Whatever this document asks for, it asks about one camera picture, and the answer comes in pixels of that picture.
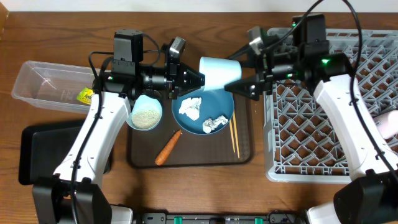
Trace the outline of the white tissue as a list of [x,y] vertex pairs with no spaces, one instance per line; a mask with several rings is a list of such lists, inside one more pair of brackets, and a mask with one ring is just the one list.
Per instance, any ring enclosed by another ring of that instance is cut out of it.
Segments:
[[200,117],[201,98],[186,98],[181,102],[179,113],[186,114],[191,120],[196,121]]
[[216,119],[208,118],[202,123],[203,132],[210,134],[213,131],[217,131],[224,127],[228,122],[228,119],[223,115],[217,117]]

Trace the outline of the green snack wrapper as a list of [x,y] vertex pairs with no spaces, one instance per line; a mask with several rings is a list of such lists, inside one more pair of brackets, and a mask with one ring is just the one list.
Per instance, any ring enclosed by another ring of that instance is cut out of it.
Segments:
[[90,105],[92,96],[94,95],[94,91],[90,88],[84,87],[81,92],[77,95],[76,99],[84,104]]

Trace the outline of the small light blue cup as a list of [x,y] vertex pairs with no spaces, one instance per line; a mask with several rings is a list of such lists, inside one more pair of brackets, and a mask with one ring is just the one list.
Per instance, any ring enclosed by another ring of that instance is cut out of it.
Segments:
[[238,61],[202,57],[199,72],[205,76],[203,91],[223,89],[225,85],[240,80],[242,68]]

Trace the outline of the pink cup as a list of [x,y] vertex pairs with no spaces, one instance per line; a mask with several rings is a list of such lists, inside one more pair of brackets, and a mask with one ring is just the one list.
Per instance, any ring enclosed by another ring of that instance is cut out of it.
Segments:
[[392,110],[374,118],[377,130],[384,139],[389,139],[397,134],[397,119],[397,110]]

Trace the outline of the dark blue plate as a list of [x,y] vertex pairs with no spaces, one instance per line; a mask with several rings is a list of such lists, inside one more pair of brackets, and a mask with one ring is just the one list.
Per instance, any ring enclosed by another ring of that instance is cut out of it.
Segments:
[[[182,101],[189,98],[201,98],[199,117],[195,121],[189,118],[185,113],[179,113]],[[172,100],[172,114],[177,124],[189,133],[202,136],[221,131],[229,123],[233,116],[233,112],[233,96],[230,92],[224,90],[196,90],[187,95],[179,96],[176,100]],[[219,124],[214,130],[210,131],[209,134],[204,132],[203,123],[209,118],[215,120],[220,116],[226,118],[226,124]]]

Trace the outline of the light blue bowl with rice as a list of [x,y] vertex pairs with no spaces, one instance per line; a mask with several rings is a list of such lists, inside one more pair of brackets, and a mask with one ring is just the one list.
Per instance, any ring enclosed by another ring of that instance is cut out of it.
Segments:
[[135,101],[126,122],[132,129],[149,131],[160,123],[162,112],[162,105],[159,100],[141,95]]

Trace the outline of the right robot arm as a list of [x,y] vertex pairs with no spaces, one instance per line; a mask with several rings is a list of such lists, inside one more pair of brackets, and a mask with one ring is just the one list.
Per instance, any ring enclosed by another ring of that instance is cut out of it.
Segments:
[[288,33],[294,49],[277,54],[284,38],[260,27],[249,30],[249,43],[234,53],[248,56],[243,67],[253,77],[225,90],[258,100],[275,82],[300,80],[326,113],[348,162],[351,182],[333,201],[307,210],[307,223],[388,223],[397,220],[397,155],[381,136],[361,96],[357,65],[343,53],[332,54],[322,14],[295,16]]

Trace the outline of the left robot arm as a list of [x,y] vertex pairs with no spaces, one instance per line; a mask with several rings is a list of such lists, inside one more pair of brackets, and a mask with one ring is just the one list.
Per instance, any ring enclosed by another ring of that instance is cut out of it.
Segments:
[[156,48],[163,67],[145,64],[146,33],[117,30],[112,52],[94,69],[90,110],[72,148],[51,177],[39,178],[32,189],[40,223],[132,223],[133,211],[108,202],[101,185],[111,149],[137,99],[176,99],[205,84],[202,73],[181,62],[185,40],[176,37]]

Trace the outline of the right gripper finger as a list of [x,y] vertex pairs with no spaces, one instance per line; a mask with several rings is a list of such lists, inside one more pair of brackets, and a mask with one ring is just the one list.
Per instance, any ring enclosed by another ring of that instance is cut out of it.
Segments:
[[243,57],[244,55],[246,56],[247,61],[252,61],[256,58],[256,53],[254,52],[253,48],[249,44],[246,44],[230,56],[227,56],[227,59],[235,60]]
[[244,96],[250,100],[259,101],[263,92],[264,80],[257,76],[236,80],[224,86],[224,90]]

